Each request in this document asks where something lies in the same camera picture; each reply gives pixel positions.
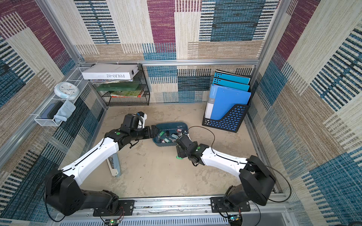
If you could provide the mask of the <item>teal plastic storage box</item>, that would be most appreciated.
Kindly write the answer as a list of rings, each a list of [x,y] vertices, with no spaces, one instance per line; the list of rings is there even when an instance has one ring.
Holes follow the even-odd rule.
[[[158,147],[176,146],[176,140],[188,131],[188,125],[184,122],[165,122],[156,125],[158,132],[153,142]]]

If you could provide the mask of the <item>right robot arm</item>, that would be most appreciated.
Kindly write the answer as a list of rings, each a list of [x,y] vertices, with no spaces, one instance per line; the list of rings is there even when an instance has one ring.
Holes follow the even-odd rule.
[[[252,201],[265,206],[271,195],[276,178],[257,156],[239,158],[214,150],[205,144],[192,142],[187,135],[176,140],[180,158],[188,158],[194,166],[215,167],[240,179],[241,184],[230,186],[221,205],[231,211],[242,203]]]

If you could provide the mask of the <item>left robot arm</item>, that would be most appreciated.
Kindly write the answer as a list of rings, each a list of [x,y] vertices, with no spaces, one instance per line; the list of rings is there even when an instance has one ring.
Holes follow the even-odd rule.
[[[83,156],[60,170],[51,170],[45,178],[45,206],[53,207],[64,216],[83,209],[96,209],[117,215],[120,212],[118,195],[108,190],[83,190],[80,186],[98,166],[125,146],[132,147],[140,140],[158,135],[159,129],[155,125],[145,125],[146,119],[147,115],[143,112],[127,114],[120,128],[106,133]]]

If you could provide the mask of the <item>white FOLIO-02 box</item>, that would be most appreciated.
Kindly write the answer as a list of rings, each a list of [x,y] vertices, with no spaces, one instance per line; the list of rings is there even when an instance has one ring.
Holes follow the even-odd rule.
[[[82,72],[85,80],[132,80],[138,65],[95,64]]]

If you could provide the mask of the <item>colourful book lower shelf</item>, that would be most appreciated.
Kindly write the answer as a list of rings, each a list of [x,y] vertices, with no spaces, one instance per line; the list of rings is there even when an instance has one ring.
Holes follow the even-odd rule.
[[[110,93],[110,96],[113,98],[141,98],[143,93],[143,90],[113,91]]]

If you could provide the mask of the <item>light blue stapler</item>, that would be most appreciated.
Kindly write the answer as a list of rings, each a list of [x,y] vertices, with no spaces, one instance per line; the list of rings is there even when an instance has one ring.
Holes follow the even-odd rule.
[[[121,171],[118,154],[116,154],[116,153],[113,154],[112,156],[108,157],[106,159],[106,161],[107,161],[107,165],[109,167],[111,175],[116,178],[120,177],[122,174],[122,171]]]

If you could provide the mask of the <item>black mesh file holder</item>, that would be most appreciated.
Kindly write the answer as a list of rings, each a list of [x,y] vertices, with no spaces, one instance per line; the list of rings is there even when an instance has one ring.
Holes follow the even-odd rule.
[[[202,125],[214,129],[237,133],[247,112],[249,105],[234,105],[221,119],[213,120],[203,118]]]

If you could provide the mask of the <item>green book on shelf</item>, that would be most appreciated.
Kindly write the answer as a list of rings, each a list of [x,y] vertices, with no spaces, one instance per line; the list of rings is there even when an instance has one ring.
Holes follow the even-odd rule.
[[[140,86],[139,82],[119,82],[99,85],[97,91],[134,91]]]

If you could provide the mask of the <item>blue folder front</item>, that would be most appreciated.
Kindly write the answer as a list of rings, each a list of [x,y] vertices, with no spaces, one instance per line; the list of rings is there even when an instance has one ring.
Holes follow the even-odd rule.
[[[211,85],[204,117],[212,120],[220,120],[234,105],[247,105],[250,97],[251,92]]]

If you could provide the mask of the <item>teal folder middle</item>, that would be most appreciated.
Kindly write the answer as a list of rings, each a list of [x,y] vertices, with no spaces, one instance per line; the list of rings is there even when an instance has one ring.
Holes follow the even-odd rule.
[[[248,92],[249,88],[250,88],[250,86],[246,85],[246,84],[231,82],[231,81],[223,80],[223,79],[219,79],[219,78],[214,78],[212,84],[227,87],[227,88],[232,88],[232,89],[238,89],[238,90],[242,90],[242,91],[246,91],[246,92]]]

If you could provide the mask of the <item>teal folder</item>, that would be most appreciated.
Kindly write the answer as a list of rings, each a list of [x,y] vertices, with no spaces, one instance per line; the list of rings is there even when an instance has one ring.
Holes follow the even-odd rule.
[[[241,75],[236,75],[233,73],[228,73],[228,72],[224,72],[224,71],[220,71],[220,70],[215,71],[214,77],[218,78],[218,79],[222,79],[222,80],[227,80],[230,82],[237,82],[237,83],[245,84],[245,85],[249,85],[249,83],[250,83],[249,77],[244,77]]]
[[[249,88],[250,88],[250,86],[246,85],[246,84],[231,82],[231,81],[223,80],[223,79],[219,79],[219,78],[214,78],[212,84],[227,87],[227,88],[232,88],[232,89],[238,89],[238,90],[242,90],[242,91],[246,91],[246,92],[248,92]]]

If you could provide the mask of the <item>teal folder back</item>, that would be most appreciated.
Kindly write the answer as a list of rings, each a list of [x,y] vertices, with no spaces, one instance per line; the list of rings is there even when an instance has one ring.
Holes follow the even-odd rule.
[[[236,75],[233,73],[228,73],[228,72],[224,72],[224,71],[220,71],[220,70],[215,71],[214,77],[218,78],[218,79],[222,79],[222,80],[227,80],[230,82],[237,82],[237,83],[245,84],[245,85],[249,85],[249,83],[250,83],[249,77],[244,77],[241,75]]]

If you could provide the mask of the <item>light blue cloth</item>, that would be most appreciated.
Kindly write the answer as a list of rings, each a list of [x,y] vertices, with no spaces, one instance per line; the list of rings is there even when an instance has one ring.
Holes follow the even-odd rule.
[[[60,124],[61,122],[65,122],[75,111],[76,106],[70,102],[69,100],[65,101],[58,112],[54,115],[55,123]]]

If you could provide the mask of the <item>white round clock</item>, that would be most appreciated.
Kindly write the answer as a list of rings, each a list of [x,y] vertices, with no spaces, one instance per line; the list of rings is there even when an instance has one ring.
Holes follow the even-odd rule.
[[[54,93],[61,99],[72,101],[80,94],[80,90],[72,83],[60,82],[54,87]]]

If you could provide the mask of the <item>dark blue pouch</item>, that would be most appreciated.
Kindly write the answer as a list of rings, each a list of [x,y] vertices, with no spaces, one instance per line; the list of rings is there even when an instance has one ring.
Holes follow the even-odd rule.
[[[63,103],[64,102],[62,102],[62,101],[58,101],[56,103],[50,104],[50,106],[40,116],[40,119],[50,119],[50,120],[52,120],[54,118],[54,115],[62,107]]]

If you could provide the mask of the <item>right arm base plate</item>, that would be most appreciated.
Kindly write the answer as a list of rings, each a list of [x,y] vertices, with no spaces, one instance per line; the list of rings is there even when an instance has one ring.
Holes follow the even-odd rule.
[[[210,204],[212,213],[223,212],[248,212],[251,211],[248,202],[241,202],[240,204],[233,204],[221,196],[210,197]]]

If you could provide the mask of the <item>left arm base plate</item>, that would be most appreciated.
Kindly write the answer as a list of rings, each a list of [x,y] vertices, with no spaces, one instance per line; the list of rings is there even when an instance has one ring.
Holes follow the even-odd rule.
[[[133,214],[135,200],[126,199],[118,200],[118,203],[114,202],[108,208],[98,208],[93,212],[94,217],[106,217],[106,216],[131,216]]]

